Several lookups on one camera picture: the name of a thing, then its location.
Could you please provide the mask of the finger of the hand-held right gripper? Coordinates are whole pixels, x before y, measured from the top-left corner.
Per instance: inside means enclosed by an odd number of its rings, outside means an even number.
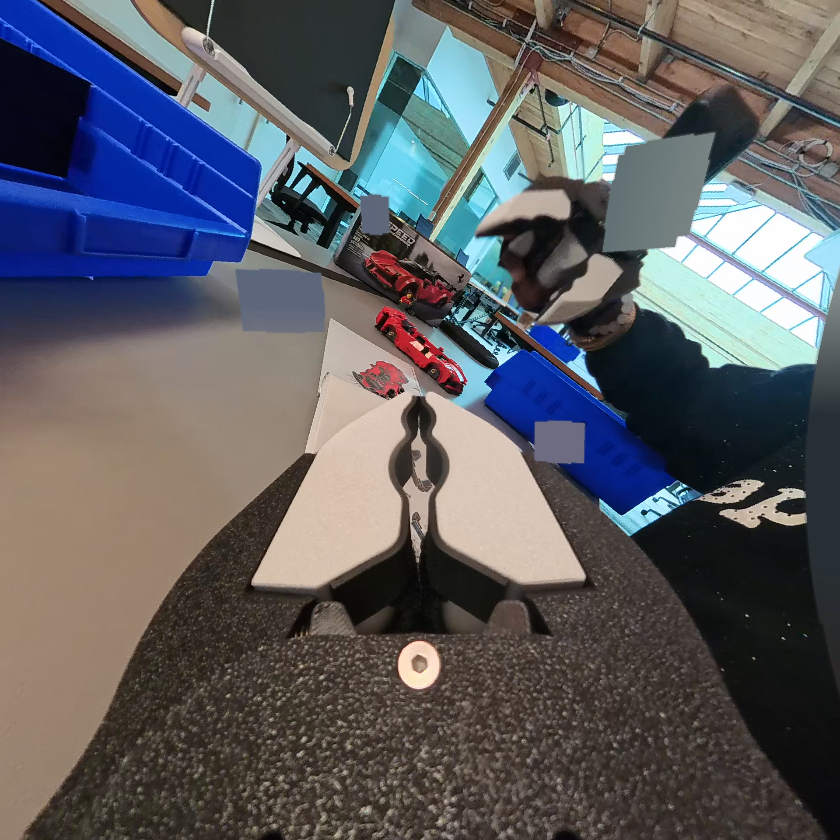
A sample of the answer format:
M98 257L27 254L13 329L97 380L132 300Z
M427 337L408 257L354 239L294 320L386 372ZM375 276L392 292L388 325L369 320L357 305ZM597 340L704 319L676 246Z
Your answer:
M611 257L601 254L591 256L585 273L574 279L568 290L552 299L535 322L566 324L599 308L622 273L623 267Z
M522 231L535 220L548 218L559 223L571 215L571 200L565 191L524 191L497 206L476 228L477 238L504 236Z

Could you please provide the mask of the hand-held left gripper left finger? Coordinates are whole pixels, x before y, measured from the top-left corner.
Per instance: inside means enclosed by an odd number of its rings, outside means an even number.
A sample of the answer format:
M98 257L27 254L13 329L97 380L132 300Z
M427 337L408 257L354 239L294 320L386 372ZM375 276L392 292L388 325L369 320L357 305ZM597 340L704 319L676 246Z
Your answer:
M311 462L251 581L264 592L325 592L410 542L420 398L403 394L345 425Z

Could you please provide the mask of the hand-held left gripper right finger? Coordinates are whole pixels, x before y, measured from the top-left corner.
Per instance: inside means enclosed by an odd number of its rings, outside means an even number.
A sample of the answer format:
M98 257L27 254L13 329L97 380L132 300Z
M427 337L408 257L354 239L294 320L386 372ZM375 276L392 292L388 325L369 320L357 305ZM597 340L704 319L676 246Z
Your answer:
M438 394L424 399L434 494L429 535L448 557L525 594L582 587L585 572L519 446Z

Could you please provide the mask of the lego instruction booklet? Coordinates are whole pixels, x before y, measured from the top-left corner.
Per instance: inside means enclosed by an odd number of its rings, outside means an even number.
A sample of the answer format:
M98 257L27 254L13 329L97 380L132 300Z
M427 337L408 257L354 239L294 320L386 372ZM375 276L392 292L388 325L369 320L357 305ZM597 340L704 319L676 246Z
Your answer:
M289 545L313 539L315 551L349 539L357 561L396 542L392 447L412 398L423 395L413 367L331 320L316 412L305 452L315 455L289 509Z

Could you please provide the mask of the blue plastic storage bin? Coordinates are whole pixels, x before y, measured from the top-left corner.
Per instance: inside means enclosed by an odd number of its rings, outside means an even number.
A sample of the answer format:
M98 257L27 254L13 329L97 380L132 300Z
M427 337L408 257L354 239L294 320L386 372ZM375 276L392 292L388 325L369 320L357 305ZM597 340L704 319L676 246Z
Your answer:
M2 277L239 262L256 158L40 2L2 2Z
M485 403L529 442L542 422L583 424L584 460L565 469L619 514L676 482L664 459L624 420L534 351L521 350L486 378Z

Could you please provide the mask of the red lego car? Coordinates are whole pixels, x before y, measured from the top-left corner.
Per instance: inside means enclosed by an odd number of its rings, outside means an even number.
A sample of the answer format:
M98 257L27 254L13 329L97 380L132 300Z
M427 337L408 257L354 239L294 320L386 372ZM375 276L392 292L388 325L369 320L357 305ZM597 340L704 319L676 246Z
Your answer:
M447 393L462 394L467 379L460 366L419 332L402 310L384 307L376 316L375 327Z

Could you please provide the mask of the lego set cardboard box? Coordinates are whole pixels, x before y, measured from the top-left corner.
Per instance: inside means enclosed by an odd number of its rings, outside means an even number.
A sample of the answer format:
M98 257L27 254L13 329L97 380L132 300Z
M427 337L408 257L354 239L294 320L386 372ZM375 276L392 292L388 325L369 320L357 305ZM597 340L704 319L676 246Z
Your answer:
M466 266L394 213L384 234L366 233L357 213L333 262L431 327L447 318L471 278Z

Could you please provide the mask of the person's right hand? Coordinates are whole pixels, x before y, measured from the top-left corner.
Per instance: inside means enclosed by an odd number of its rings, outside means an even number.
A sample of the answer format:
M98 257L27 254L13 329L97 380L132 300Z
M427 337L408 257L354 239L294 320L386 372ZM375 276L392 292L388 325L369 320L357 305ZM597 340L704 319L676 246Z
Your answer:
M540 314L551 300L559 293L558 287L547 288L529 273L523 262L511 257L507 262L507 271L511 276L511 292L519 307L530 313Z

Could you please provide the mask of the small blue storage bin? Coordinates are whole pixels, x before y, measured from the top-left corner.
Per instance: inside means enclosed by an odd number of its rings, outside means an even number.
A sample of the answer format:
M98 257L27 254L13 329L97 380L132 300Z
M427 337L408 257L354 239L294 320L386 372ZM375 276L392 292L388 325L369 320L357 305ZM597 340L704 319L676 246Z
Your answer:
M528 336L532 341L564 363L573 362L582 352L580 348L568 341L562 332L549 325L533 324Z

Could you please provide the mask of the black quilted pad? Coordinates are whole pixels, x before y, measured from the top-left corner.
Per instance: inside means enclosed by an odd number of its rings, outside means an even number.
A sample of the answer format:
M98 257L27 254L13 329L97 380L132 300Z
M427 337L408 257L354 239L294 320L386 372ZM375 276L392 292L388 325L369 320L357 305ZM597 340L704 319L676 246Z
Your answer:
M474 361L482 364L489 370L495 370L499 366L499 360L496 355L457 323L446 319L441 321L438 328Z

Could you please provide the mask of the black office chair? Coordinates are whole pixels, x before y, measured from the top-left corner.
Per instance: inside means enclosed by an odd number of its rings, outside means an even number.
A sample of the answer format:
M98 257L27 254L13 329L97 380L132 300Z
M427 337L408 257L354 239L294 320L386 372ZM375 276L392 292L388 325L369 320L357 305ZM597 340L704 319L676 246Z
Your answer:
M295 224L300 223L301 233L306 234L311 224L320 224L326 227L327 219L316 207L316 205L304 195L296 192L287 185L295 168L295 159L292 158L286 168L280 173L276 183L269 192L269 199L289 216L288 224L284 227L293 234L296 233Z

